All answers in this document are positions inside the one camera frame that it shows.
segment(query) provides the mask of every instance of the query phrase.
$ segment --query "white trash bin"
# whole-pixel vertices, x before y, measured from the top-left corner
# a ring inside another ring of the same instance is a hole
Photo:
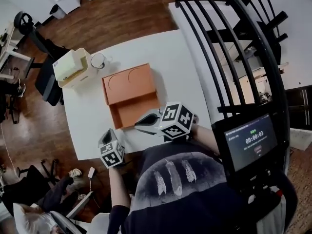
[[[54,16],[57,19],[62,19],[66,13],[56,4],[52,7],[50,15]]]

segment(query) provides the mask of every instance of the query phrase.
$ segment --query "wooden floor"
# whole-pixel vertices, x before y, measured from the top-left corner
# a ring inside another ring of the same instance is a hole
[[[82,0],[81,8],[61,20],[52,20],[39,31],[57,45],[75,50],[83,47],[89,53],[93,53],[127,40],[176,29],[168,11],[168,3],[173,1]],[[35,57],[36,62],[43,62],[46,56],[29,39],[20,46],[19,52]],[[23,78],[25,64],[24,61],[12,58],[9,66],[19,67],[19,77]],[[87,173],[93,166],[97,169],[97,178],[92,180],[92,189],[96,191],[97,201],[101,204],[110,191],[108,172],[99,159],[77,160],[65,109],[60,104],[52,107],[42,100],[42,96],[34,87],[37,74],[37,70],[32,70],[24,80],[27,90],[19,100],[19,124],[13,125],[10,119],[2,123],[12,162],[15,168],[27,168],[33,164],[41,169],[42,159],[52,162],[57,158],[60,177],[72,168],[80,168],[85,172],[87,183]],[[3,136],[0,137],[0,159],[1,164],[7,167],[5,178],[10,182],[16,181]],[[292,155],[289,175],[298,192],[299,206],[289,233],[304,233],[312,223],[311,164],[312,148],[306,152],[296,151]],[[79,217],[90,221],[96,213],[97,208],[91,202]]]

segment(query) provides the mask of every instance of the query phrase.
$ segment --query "digital timer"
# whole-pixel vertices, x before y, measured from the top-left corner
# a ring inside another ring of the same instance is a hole
[[[277,145],[269,114],[224,132],[236,171],[263,157]]]
[[[253,142],[254,140],[260,138],[263,136],[263,131],[260,131],[258,134],[255,134],[249,138],[247,138],[245,141],[246,141],[246,144],[249,144],[251,142]]]

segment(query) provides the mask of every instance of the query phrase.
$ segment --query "dark t-shirt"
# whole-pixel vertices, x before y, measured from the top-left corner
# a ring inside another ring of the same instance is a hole
[[[199,145],[166,143],[143,153],[131,209],[114,206],[108,234],[226,233],[247,202]]]

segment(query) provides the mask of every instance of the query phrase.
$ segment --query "white table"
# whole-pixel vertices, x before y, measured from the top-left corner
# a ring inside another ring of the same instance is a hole
[[[10,23],[8,27],[6,28],[6,33],[8,34],[6,39],[6,44],[2,47],[1,53],[0,53],[0,69],[3,66],[5,60],[9,57],[9,55],[12,55],[14,57],[20,58],[25,61],[30,61],[31,58],[25,55],[22,55],[20,53],[17,53],[14,51],[14,49],[17,49],[16,41],[12,40],[12,36],[14,33],[14,25],[13,23]],[[9,75],[2,75],[0,74],[0,78],[9,78],[13,79],[13,76]]]
[[[63,88],[68,126],[79,160],[99,157],[99,138],[109,128],[115,129],[105,103],[101,78],[144,63],[149,63],[153,70],[162,104],[181,101],[198,115],[200,125],[211,128],[199,78],[180,30],[134,39],[99,52],[112,59],[107,67],[110,70],[101,70],[92,82],[86,82],[75,90]],[[115,133],[126,153],[164,143],[163,137],[135,129],[116,130]]]

